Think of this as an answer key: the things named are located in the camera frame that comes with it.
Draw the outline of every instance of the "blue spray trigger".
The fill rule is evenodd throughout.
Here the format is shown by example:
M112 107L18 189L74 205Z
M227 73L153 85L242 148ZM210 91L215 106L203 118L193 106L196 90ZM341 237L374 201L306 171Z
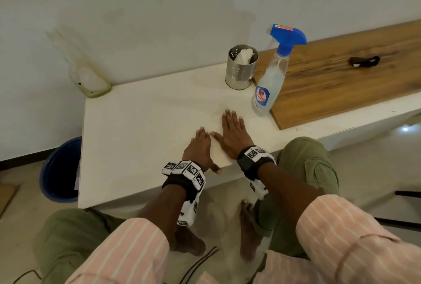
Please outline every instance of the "blue spray trigger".
M279 42L278 49L276 52L280 56L288 56L291 54L292 47L295 45L307 44L306 35L296 28L289 26L281 26L279 24L273 24L270 35Z

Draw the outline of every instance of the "striped shirt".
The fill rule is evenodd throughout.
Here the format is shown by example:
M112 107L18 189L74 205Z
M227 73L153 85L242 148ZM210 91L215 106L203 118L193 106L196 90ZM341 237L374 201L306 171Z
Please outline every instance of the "striped shirt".
M402 242L369 214L335 195L319 196L296 233L311 261L268 250L253 283L421 283L421 248ZM67 283L162 283L170 246L142 218L120 225ZM198 283L217 284L208 273Z

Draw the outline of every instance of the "bare foot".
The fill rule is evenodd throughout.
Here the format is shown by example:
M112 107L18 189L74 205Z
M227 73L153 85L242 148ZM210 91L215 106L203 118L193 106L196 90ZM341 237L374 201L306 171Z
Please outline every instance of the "bare foot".
M241 211L239 213L239 222L241 226L241 247L239 254L241 258L249 263L254 260L257 247L262 242L262 236L256 233L253 228L251 210L253 204L246 200L241 201Z
M199 239L186 226L177 226L175 237L177 241L176 251L201 256L206 251L206 244Z

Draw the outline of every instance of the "hand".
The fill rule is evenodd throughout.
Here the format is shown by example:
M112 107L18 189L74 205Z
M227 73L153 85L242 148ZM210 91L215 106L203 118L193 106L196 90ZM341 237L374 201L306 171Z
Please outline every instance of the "hand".
M192 138L189 146L184 150L182 160L189 160L197 162L202 171L206 172L211 169L217 174L222 174L222 170L218 165L214 164L211 159L211 137L208 132L205 132L203 127L196 131L196 137Z
M229 109L222 115L222 135L217 132L210 132L221 145L224 152L233 160L238 158L239 153L246 147L254 145L253 140L245 130L242 117L237 118L235 111L232 115Z

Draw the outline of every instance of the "perforated metal cup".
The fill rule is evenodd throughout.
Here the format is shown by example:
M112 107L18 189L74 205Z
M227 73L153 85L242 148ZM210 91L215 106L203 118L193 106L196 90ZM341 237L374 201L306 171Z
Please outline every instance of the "perforated metal cup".
M250 59L250 64L235 63L235 57L242 49L253 49L253 56ZM227 73L225 75L226 84L236 90L247 89L253 82L253 74L256 69L256 63L259 59L259 52L249 45L236 45L228 52Z

